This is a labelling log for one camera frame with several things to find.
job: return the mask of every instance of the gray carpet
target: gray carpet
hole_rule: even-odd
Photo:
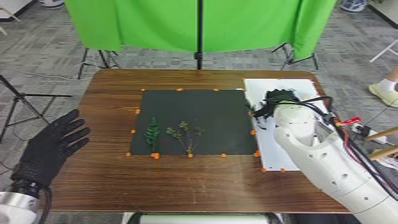
[[[0,73],[10,80],[19,91],[26,93],[70,94],[70,99],[56,100],[47,111],[52,120],[72,108],[77,107],[88,80],[77,81],[76,68],[81,60],[83,47],[72,28],[65,9],[45,10],[33,5],[21,15],[21,23],[1,23],[8,36],[0,35]],[[326,94],[335,98],[335,109],[342,119],[360,116],[376,130],[398,125],[398,110],[385,109],[385,105],[367,93],[367,85],[383,78],[388,69],[398,65],[398,57],[385,54],[372,64],[369,59],[398,38],[398,30],[365,10],[349,15],[335,8],[328,26],[315,49],[319,70],[314,71],[312,62],[287,66],[285,70],[314,72]],[[280,52],[271,54],[271,49],[237,51],[232,53],[204,54],[204,69],[278,70],[282,65]],[[172,53],[157,50],[125,47],[115,57],[122,68],[140,69],[193,69],[191,54]],[[97,55],[90,52],[88,61],[99,63]],[[83,72],[83,79],[92,77],[95,68]],[[12,95],[0,86],[0,124],[5,121]],[[33,99],[35,105],[44,104],[42,99]],[[15,120],[29,116],[21,106],[17,107]],[[35,121],[8,129],[3,143],[0,144],[0,160],[12,166],[24,147],[24,141],[38,129],[42,122]],[[0,176],[0,187],[8,184],[8,173]],[[52,213],[47,223],[118,223],[118,214]]]

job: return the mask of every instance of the dark green mat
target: dark green mat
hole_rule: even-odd
[[[164,134],[168,127],[179,129],[180,121],[186,121],[189,128],[200,127],[204,129],[198,140],[195,140],[196,136],[193,138],[193,145],[196,144],[193,154],[246,155],[255,152],[257,145],[250,135],[251,124],[241,91],[143,92],[131,140],[131,154],[134,155],[145,155],[152,152],[143,137],[152,117],[159,128],[156,147],[159,154],[186,154],[177,140]]]

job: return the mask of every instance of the chair leg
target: chair leg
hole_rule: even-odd
[[[398,145],[369,154],[369,159],[378,160],[398,152]]]
[[[5,11],[5,13],[6,13],[8,16],[13,18],[13,20],[15,20],[17,22],[21,22],[21,20],[17,19],[15,15],[10,13],[10,11],[8,11],[3,7],[1,7],[0,9]]]
[[[371,136],[365,138],[365,141],[371,141],[371,140],[374,140],[376,138],[392,135],[394,133],[398,133],[398,127],[395,127],[395,128],[390,128],[387,131],[381,131],[379,133],[376,133],[374,135],[371,135]]]
[[[394,40],[392,44],[388,44],[388,46],[385,47],[385,49],[381,50],[381,52],[378,53],[378,55],[371,58],[369,63],[379,58],[379,56],[383,55],[383,53],[387,51],[392,51],[390,48],[395,45],[395,43],[398,43],[398,40]]]
[[[1,27],[0,27],[0,32],[3,33],[5,36],[8,35]]]

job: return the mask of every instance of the dried plant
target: dried plant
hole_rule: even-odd
[[[193,135],[191,135],[188,122],[180,121],[177,127],[179,127],[182,133],[179,132],[179,130],[173,130],[168,127],[166,130],[164,130],[164,134],[168,134],[172,136],[172,138],[179,141],[179,144],[182,146],[182,149],[184,149],[186,153],[191,154],[191,152],[195,150],[195,147],[196,147],[198,138],[200,138],[202,133],[204,133],[204,129],[198,128],[198,127],[193,128],[193,135],[196,136],[195,145],[193,145]]]

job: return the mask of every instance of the plant sprig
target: plant sprig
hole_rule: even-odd
[[[198,138],[200,138],[202,133],[204,133],[204,129],[198,128],[198,127],[193,128],[193,135],[196,136],[195,144],[193,144],[193,137],[191,137],[193,135],[191,135],[191,129],[189,129],[189,126],[188,126],[188,122],[180,121],[177,127],[180,129],[180,132],[179,132],[179,130],[173,130],[168,127],[164,129],[164,134],[168,134],[172,136],[172,138],[179,141],[179,144],[182,146],[182,149],[184,149],[186,153],[191,154],[191,152],[195,150],[195,147],[196,147]]]
[[[159,134],[157,121],[156,121],[156,118],[152,117],[148,128],[147,128],[145,134],[143,134],[143,136],[145,136],[145,144],[147,144],[152,152],[156,151],[157,134]]]

